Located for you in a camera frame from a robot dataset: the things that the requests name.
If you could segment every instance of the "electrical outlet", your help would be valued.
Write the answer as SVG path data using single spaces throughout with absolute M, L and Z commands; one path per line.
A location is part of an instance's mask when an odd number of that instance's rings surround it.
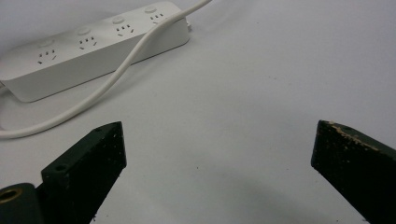
M 1 58 L 0 81 L 21 101 L 33 102 L 111 73 L 146 32 L 179 11 L 160 2 L 17 47 Z M 188 40 L 186 20 L 176 21 L 133 63 Z

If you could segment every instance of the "white surface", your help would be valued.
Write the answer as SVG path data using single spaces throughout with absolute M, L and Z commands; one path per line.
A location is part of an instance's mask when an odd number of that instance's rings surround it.
M 0 54 L 149 3 L 2 1 Z M 365 223 L 309 162 L 319 119 L 396 147 L 395 9 L 390 0 L 214 0 L 189 17 L 187 45 L 130 67 L 99 105 L 1 141 L 0 188 L 38 185 L 84 134 L 121 120 L 128 166 L 95 223 Z M 0 90 L 0 123 L 48 119 L 105 80 L 32 104 Z

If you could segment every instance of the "power strip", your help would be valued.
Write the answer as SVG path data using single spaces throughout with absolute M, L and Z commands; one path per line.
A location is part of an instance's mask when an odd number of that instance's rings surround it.
M 148 30 L 179 11 L 173 3 L 160 2 L 16 47 L 0 60 L 0 82 L 19 100 L 33 102 L 111 73 Z M 133 63 L 188 40 L 182 19 L 156 36 Z

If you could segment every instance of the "screw hole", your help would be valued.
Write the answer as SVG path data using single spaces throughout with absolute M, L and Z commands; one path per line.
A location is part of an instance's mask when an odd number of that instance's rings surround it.
M 0 203 L 7 203 L 18 198 L 22 194 L 22 189 L 9 189 L 0 192 Z
M 65 169 L 67 169 L 67 165 L 65 164 L 58 165 L 57 167 L 55 167 L 55 170 L 58 172 L 64 171 Z

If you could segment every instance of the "power cord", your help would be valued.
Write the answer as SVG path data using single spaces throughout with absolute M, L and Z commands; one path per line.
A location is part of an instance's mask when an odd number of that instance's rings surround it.
M 51 129 L 71 118 L 75 115 L 87 110 L 92 105 L 94 105 L 98 99 L 105 94 L 116 82 L 117 80 L 124 74 L 125 70 L 131 65 L 132 61 L 139 55 L 142 49 L 147 45 L 147 43 L 156 35 L 160 34 L 167 27 L 172 25 L 175 21 L 181 20 L 186 16 L 190 15 L 192 12 L 198 10 L 199 8 L 205 6 L 211 2 L 211 0 L 202 0 L 198 4 L 193 7 L 190 7 L 186 10 L 180 11 L 173 16 L 163 20 L 154 26 L 151 30 L 149 30 L 136 44 L 134 49 L 129 53 L 120 67 L 110 76 L 110 78 L 96 91 L 94 91 L 91 95 L 89 95 L 86 99 L 78 103 L 77 105 L 71 107 L 70 109 L 64 111 L 62 114 L 56 116 L 55 118 L 49 119 L 42 123 L 36 124 L 32 127 L 23 128 L 19 130 L 1 130 L 0 131 L 0 139 L 8 139 L 8 138 L 20 138 L 29 136 L 36 133 L 44 132 L 48 129 Z

